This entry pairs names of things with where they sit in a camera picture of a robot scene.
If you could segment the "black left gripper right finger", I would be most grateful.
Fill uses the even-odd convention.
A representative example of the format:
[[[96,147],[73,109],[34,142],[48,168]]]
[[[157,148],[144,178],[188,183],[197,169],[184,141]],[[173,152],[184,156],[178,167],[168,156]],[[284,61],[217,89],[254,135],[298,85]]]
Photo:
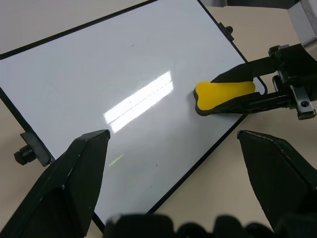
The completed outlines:
[[[254,131],[237,134],[252,189],[271,227],[287,216],[317,228],[317,169],[286,140]]]

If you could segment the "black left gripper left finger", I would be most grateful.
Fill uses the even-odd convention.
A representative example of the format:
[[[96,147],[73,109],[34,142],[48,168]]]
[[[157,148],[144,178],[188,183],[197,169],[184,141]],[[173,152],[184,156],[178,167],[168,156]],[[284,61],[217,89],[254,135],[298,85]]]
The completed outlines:
[[[0,238],[84,238],[100,194],[109,130],[76,138],[38,178]]]

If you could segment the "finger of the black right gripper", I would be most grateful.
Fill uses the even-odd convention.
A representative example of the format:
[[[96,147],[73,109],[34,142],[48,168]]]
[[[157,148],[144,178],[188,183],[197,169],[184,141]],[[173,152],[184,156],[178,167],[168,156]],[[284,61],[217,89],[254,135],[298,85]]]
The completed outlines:
[[[278,64],[278,60],[271,57],[246,62],[218,75],[212,83],[252,82],[255,77],[276,72]]]
[[[212,114],[254,114],[278,108],[287,108],[290,96],[280,91],[261,95],[258,92],[233,98],[211,110]]]

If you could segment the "yellow bone-shaped whiteboard eraser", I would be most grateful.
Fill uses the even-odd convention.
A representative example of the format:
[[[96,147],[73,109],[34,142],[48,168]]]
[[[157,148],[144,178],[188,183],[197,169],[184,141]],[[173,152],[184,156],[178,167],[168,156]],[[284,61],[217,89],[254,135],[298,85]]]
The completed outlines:
[[[195,110],[201,116],[212,114],[216,107],[228,101],[254,93],[256,87],[253,82],[200,82],[193,93],[196,101]]]

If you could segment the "black-framed whiteboard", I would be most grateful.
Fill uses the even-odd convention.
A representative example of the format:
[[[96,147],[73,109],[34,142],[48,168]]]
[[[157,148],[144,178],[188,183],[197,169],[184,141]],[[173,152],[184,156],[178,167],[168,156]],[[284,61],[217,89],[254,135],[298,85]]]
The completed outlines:
[[[244,119],[194,88],[245,62],[200,0],[149,0],[0,55],[0,89],[56,160],[110,130],[96,222],[156,211]]]

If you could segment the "black board clamp top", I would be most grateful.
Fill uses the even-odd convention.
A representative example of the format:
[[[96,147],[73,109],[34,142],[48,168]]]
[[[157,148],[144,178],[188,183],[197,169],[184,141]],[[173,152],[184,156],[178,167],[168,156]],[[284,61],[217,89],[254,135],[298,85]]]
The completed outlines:
[[[221,22],[218,24],[220,30],[223,32],[223,34],[230,40],[231,42],[234,41],[234,37],[232,36],[233,33],[233,27],[231,26],[224,26]]]

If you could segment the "black whiteboard stand bracket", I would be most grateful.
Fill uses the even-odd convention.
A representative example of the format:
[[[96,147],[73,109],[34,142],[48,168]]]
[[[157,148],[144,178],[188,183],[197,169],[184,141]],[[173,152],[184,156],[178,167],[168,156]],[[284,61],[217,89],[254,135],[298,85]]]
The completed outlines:
[[[43,167],[52,164],[55,158],[45,148],[42,142],[31,132],[20,134],[26,145],[14,153],[17,163],[26,165],[34,160],[38,160]]]

